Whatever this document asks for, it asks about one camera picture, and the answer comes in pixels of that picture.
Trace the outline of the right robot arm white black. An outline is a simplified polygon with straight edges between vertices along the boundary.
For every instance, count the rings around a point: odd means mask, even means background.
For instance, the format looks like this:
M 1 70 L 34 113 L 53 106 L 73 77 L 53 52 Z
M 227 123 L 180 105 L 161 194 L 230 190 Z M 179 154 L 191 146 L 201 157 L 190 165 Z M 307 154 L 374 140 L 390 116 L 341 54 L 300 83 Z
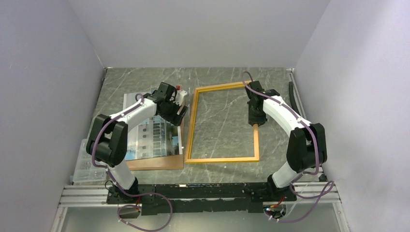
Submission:
M 273 89 L 264 90 L 258 81 L 245 84 L 248 101 L 248 123 L 262 126 L 268 118 L 286 132 L 289 141 L 286 161 L 270 175 L 266 187 L 269 199 L 279 200 L 294 181 L 304 175 L 316 175 L 327 160 L 325 131 L 320 123 L 311 123 L 292 109 Z

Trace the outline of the building photo print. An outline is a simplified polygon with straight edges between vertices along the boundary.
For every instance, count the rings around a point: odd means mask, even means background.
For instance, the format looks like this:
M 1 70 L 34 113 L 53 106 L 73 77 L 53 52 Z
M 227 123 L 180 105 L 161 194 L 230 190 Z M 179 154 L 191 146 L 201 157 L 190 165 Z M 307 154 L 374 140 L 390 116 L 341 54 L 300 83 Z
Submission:
M 128 124 L 126 161 L 178 155 L 179 127 L 160 116 L 158 104 L 148 96 L 141 102 L 137 93 L 124 95 L 123 111 L 132 109 L 123 118 Z

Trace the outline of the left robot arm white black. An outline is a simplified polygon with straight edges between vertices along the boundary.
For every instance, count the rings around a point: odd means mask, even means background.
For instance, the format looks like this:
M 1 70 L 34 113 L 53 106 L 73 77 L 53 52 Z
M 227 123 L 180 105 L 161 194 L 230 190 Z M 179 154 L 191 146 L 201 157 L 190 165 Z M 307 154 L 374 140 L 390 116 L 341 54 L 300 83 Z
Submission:
M 119 196 L 126 203 L 138 198 L 138 180 L 126 164 L 128 133 L 144 120 L 160 116 L 174 126 L 180 126 L 187 111 L 184 100 L 187 91 L 180 86 L 161 82 L 151 93 L 137 93 L 136 102 L 110 116 L 99 114 L 94 118 L 86 152 L 92 165 L 105 169 Z

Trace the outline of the yellow picture frame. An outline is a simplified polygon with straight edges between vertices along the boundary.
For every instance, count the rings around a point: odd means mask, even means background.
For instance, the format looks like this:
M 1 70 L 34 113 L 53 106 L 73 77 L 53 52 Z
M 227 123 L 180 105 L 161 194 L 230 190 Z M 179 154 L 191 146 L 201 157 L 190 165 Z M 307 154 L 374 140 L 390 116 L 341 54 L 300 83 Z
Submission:
M 205 164 L 205 163 L 236 163 L 236 162 L 259 162 L 260 161 L 260 150 L 259 150 L 259 126 L 253 126 L 253 157 L 236 157 L 236 158 L 205 158 L 205 159 L 193 159 L 191 157 L 192 147 L 193 147 L 193 138 L 194 138 L 194 129 L 197 115 L 197 106 L 199 94 L 211 91 L 219 90 L 230 90 L 234 88 L 241 88 L 245 85 L 242 82 L 235 83 L 226 83 L 205 87 L 197 87 L 193 91 L 193 100 L 190 106 L 190 122 L 189 130 L 187 137 L 187 145 L 185 146 L 185 158 L 184 161 L 186 164 Z

